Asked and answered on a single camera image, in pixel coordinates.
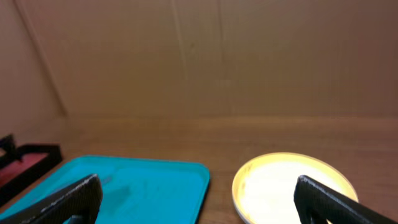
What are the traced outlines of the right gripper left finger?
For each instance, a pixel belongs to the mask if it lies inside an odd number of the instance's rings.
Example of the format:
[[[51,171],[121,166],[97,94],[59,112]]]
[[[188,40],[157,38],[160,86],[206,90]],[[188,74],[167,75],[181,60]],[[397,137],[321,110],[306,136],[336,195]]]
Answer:
[[[103,190],[96,174],[72,183],[43,200],[1,220],[3,224],[94,223]]]

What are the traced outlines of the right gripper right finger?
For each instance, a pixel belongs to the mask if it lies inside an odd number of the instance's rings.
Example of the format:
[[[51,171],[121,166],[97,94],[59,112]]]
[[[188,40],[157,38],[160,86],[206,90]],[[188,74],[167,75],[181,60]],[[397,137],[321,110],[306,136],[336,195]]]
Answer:
[[[306,175],[297,179],[294,204],[304,224],[397,224]]]

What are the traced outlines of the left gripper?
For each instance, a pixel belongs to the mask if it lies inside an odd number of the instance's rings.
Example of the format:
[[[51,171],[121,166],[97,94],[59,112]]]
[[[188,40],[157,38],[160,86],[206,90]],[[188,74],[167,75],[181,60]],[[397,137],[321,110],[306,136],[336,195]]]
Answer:
[[[4,168],[15,161],[22,161],[22,153],[16,144],[13,134],[1,138],[1,150],[5,152],[1,156],[1,168]]]

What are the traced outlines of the green rimmed yellow plate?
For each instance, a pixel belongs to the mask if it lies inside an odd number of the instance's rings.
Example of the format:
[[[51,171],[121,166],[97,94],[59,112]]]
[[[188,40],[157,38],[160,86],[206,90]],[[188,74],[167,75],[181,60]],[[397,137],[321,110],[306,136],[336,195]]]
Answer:
[[[303,154],[275,152],[251,159],[234,176],[231,190],[238,215],[245,223],[300,223],[294,191],[301,175],[359,201],[348,179],[326,162]]]

